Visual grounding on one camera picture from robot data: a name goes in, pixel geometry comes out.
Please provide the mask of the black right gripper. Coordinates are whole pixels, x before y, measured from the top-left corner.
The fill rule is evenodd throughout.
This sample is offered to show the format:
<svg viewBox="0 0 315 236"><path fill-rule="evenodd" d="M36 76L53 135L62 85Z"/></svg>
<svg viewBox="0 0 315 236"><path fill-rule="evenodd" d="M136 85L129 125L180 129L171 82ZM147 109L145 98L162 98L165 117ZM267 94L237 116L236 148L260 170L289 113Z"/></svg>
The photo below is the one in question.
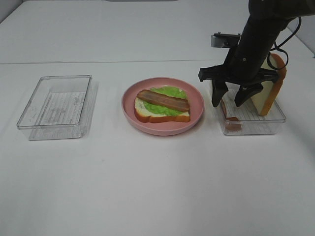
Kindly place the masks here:
<svg viewBox="0 0 315 236"><path fill-rule="evenodd" d="M225 82L241 85L234 98L240 107L252 96L263 90L262 82L276 83L279 75L275 70L261 68L272 45L238 44L231 48L223 64L200 68L199 80L212 81L212 104L217 107L228 92Z"/></svg>

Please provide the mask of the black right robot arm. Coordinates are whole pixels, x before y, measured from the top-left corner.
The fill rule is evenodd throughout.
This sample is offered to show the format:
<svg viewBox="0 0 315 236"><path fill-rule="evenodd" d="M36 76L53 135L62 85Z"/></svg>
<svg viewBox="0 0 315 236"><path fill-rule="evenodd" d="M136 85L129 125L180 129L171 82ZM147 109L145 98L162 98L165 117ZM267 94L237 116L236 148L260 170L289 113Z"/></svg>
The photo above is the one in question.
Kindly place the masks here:
<svg viewBox="0 0 315 236"><path fill-rule="evenodd" d="M279 69L261 66L269 59L279 33L293 19L315 13L313 0L251 0L248 6L250 16L241 34L218 32L211 36L212 47L229 49L224 63L199 71L200 81L212 80L214 107L228 91L226 83L240 85L234 99L238 107L262 91L262 82L275 83Z"/></svg>

